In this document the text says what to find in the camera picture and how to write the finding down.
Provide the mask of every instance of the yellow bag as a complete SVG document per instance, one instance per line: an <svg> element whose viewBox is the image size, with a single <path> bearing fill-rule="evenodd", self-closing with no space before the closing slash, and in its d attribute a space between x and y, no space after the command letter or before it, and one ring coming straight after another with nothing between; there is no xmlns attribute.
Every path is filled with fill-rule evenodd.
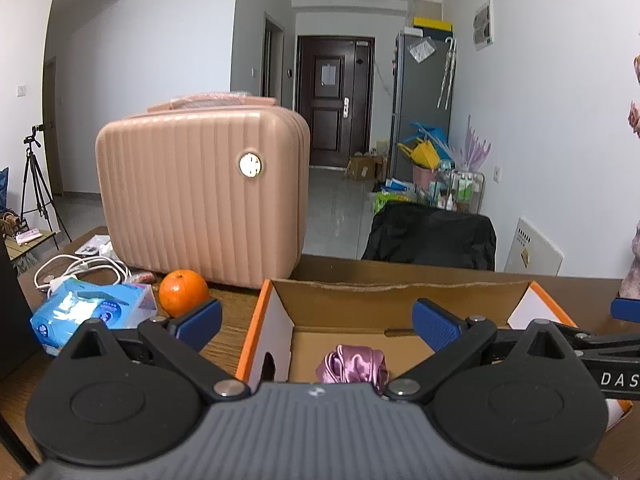
<svg viewBox="0 0 640 480"><path fill-rule="evenodd" d="M404 152L406 156L408 156L415 164L421 166L423 168L428 168L429 170L435 170L440 164L440 156L438 152L433 147L433 144L430 140L426 142L422 139L415 139L418 142L418 145L413 149L409 149L409 147L401 142L398 142L398 148Z"/></svg>

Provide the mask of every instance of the white wall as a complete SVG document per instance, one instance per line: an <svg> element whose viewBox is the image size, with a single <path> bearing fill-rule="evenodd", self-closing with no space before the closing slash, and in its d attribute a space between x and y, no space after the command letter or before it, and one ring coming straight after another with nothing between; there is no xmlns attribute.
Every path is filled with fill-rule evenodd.
<svg viewBox="0 0 640 480"><path fill-rule="evenodd" d="M393 98L385 92L384 85L393 94L394 76L392 63L396 37L404 28L404 16L388 14L355 14L350 12L299 12L296 16L296 36L365 36L376 38L375 60L384 80L374 74L373 103L371 113L370 146L376 140L388 140L391 130Z"/></svg>
<svg viewBox="0 0 640 480"><path fill-rule="evenodd" d="M229 90L234 4L119 0L58 47L56 119L66 191L99 192L94 145L106 123L176 96Z"/></svg>
<svg viewBox="0 0 640 480"><path fill-rule="evenodd" d="M282 106L291 108L294 80L288 77L287 70L293 70L296 27L291 0L236 0L231 89L260 95L265 13L284 32L280 102Z"/></svg>
<svg viewBox="0 0 640 480"><path fill-rule="evenodd" d="M31 126L42 122L42 67L51 0L0 0L0 167L10 167L8 206L20 208L24 145ZM17 98L17 85L25 84L26 97ZM38 153L48 179L44 150ZM33 197L31 189L28 197ZM33 199L27 208L33 207ZM46 224L28 216L32 226Z"/></svg>
<svg viewBox="0 0 640 480"><path fill-rule="evenodd" d="M48 61L57 56L76 30L83 27L107 7L112 6L116 1L76 0L70 6L60 6L56 0L53 0L49 15L49 25L47 26L44 59Z"/></svg>
<svg viewBox="0 0 640 480"><path fill-rule="evenodd" d="M450 142L463 143L471 114L493 145L482 212L497 269L524 215L564 252L561 274L624 276L640 219L640 140L627 121L640 98L640 0L494 0L495 44L476 52L485 1L444 0L444 19L458 38Z"/></svg>

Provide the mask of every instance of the suitcase handle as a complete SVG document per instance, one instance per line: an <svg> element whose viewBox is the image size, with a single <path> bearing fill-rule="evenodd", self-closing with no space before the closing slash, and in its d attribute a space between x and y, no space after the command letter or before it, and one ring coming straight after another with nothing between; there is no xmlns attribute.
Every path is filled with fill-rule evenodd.
<svg viewBox="0 0 640 480"><path fill-rule="evenodd" d="M273 97L254 97L245 92L208 92L171 99L150 106L147 113L184 110L185 108L217 108L221 106L277 106Z"/></svg>

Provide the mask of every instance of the brown door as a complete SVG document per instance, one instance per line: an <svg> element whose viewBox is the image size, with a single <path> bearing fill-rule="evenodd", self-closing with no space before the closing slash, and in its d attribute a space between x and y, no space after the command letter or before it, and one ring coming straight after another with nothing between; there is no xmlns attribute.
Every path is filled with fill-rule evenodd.
<svg viewBox="0 0 640 480"><path fill-rule="evenodd" d="M42 75L42 123L44 124L44 149L51 193L62 195L62 174L58 155L58 133L56 131L56 62L44 65Z"/></svg>
<svg viewBox="0 0 640 480"><path fill-rule="evenodd" d="M311 129L312 166L345 168L369 149L373 40L301 36L298 111Z"/></svg>

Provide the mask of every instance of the pink satin cloth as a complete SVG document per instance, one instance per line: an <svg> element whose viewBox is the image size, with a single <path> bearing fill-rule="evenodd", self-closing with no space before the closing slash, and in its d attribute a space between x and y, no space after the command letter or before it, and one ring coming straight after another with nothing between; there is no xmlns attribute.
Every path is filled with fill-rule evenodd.
<svg viewBox="0 0 640 480"><path fill-rule="evenodd" d="M316 368L321 383L371 383L380 394L389 380L385 355L368 346L338 345Z"/></svg>

